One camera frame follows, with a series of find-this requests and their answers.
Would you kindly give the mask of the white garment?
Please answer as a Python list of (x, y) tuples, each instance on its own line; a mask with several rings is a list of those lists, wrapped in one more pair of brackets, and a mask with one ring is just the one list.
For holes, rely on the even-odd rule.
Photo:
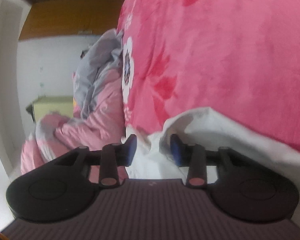
[[(126, 135), (137, 136), (131, 179), (186, 179), (187, 168), (178, 168), (170, 153), (170, 136), (177, 134), (186, 144), (200, 144), (215, 151), (229, 147), (278, 172), (295, 183), (300, 192), (300, 152), (279, 141), (232, 121), (210, 107), (195, 108), (165, 121), (163, 128), (147, 135), (127, 126)], [(300, 226), (300, 200), (292, 220)]]

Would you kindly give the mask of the pink grey quilt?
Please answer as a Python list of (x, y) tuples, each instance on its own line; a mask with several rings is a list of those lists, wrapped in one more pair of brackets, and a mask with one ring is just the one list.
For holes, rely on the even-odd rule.
[(73, 76), (73, 118), (50, 112), (40, 118), (23, 144), (21, 174), (87, 146), (101, 150), (125, 133), (122, 99), (122, 33), (106, 31), (81, 59)]

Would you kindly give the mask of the pale yellow cabinet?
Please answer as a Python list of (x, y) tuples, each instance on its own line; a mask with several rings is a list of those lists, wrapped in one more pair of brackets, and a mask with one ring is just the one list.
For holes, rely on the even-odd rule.
[(26, 107), (26, 111), (33, 122), (37, 122), (50, 112), (58, 112), (72, 118), (74, 116), (73, 98), (71, 96), (42, 96), (32, 101)]

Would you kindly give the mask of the pink floral bed blanket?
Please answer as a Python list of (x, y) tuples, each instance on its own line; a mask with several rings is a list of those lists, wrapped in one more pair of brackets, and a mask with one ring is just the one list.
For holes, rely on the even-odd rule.
[(126, 124), (197, 107), (300, 152), (300, 0), (125, 0)]

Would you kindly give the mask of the brown wooden door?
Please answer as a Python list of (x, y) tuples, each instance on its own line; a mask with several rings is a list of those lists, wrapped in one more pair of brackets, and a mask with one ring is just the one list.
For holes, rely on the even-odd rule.
[(30, 12), (19, 40), (101, 35), (116, 28), (124, 0), (24, 0)]

